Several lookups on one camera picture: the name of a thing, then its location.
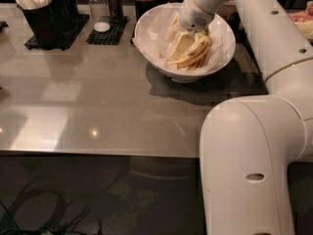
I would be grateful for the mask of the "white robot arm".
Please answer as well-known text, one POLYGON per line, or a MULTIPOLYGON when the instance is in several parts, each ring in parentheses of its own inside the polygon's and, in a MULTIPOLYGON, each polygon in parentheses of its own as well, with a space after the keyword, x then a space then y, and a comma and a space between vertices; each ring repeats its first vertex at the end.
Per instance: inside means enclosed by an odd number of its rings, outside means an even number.
MULTIPOLYGON (((227 0, 184 0, 199 28, 227 0)), ((288 167, 312 158, 313 48, 277 0, 233 0, 267 92, 214 107, 200 139, 207 235, 294 235, 288 167)))

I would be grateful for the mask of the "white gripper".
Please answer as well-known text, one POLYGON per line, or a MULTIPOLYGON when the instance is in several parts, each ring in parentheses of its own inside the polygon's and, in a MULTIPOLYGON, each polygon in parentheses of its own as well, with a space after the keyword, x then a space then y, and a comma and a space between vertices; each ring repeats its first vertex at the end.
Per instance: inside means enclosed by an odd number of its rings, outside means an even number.
POLYGON ((164 35, 170 44, 170 58, 179 59, 195 42, 195 37, 188 31, 180 31, 180 26, 189 31, 202 31, 214 20, 215 14, 208 13, 196 0, 184 0, 164 35))

